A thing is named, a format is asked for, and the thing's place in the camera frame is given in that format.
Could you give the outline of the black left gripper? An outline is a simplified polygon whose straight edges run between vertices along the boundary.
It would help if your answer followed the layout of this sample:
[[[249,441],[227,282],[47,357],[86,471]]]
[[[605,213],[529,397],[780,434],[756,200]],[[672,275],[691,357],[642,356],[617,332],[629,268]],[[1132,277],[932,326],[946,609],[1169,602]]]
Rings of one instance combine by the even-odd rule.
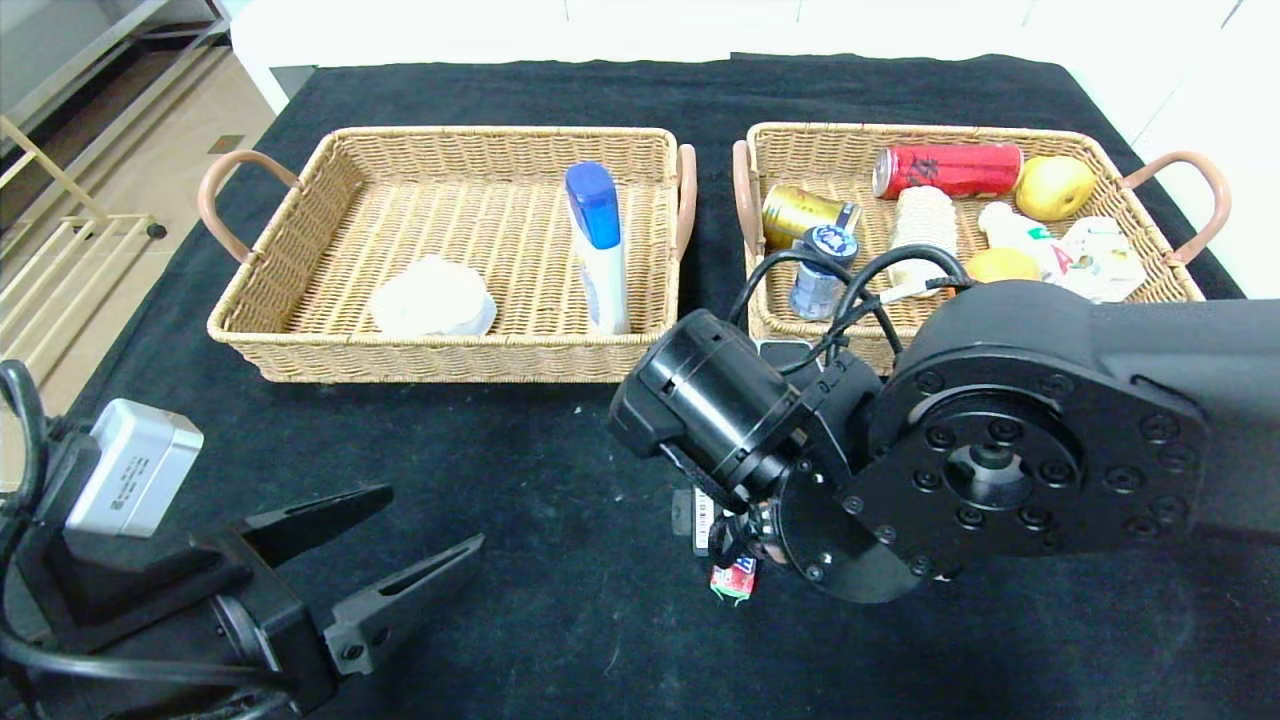
[[[340,676],[371,675],[480,568],[483,533],[355,592],[323,629],[273,568],[323,547],[388,507],[389,484],[260,512],[204,542],[218,553],[191,579],[145,594],[138,621],[101,650],[108,659],[261,667],[291,691],[129,680],[106,691],[106,719],[296,719],[323,706]]]

